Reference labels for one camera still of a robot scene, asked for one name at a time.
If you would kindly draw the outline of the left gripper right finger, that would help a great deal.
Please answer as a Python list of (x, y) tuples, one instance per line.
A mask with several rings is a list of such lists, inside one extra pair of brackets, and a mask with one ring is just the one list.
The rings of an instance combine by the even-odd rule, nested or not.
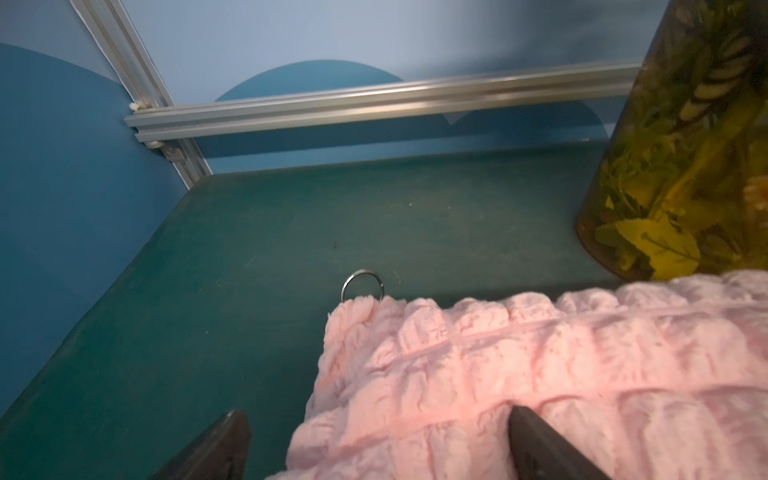
[(610, 480), (529, 407), (512, 408), (508, 438), (518, 479)]

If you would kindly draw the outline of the pink puffy bag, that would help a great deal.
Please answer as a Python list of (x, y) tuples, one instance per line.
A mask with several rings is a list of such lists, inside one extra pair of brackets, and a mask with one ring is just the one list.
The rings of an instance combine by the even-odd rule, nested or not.
[(767, 275), (329, 316), (286, 479), (512, 479), (534, 410), (614, 479), (767, 475)]

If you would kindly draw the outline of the amber glass vase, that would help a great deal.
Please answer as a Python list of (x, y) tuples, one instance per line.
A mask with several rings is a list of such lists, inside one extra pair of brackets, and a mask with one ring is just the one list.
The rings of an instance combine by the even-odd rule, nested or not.
[(576, 224), (629, 281), (767, 266), (767, 5), (672, 1)]

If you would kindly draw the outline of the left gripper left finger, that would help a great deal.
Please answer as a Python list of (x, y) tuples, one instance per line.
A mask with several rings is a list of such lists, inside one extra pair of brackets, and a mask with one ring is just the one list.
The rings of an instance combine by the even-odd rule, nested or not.
[(243, 479), (251, 439), (247, 413), (231, 410), (180, 450), (151, 479)]

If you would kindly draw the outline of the left diagonal aluminium post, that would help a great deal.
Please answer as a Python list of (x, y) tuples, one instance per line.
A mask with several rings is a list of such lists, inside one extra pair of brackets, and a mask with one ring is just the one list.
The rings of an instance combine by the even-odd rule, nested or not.
[[(72, 0), (70, 4), (130, 96), (132, 113), (175, 105), (121, 1)], [(144, 146), (162, 154), (188, 188), (212, 174), (193, 139), (152, 140)]]

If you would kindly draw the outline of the back horizontal aluminium bar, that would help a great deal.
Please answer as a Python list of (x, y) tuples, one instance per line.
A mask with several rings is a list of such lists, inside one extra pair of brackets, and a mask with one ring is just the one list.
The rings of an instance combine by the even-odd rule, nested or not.
[(638, 61), (577, 64), (140, 110), (142, 143), (472, 112), (626, 95)]

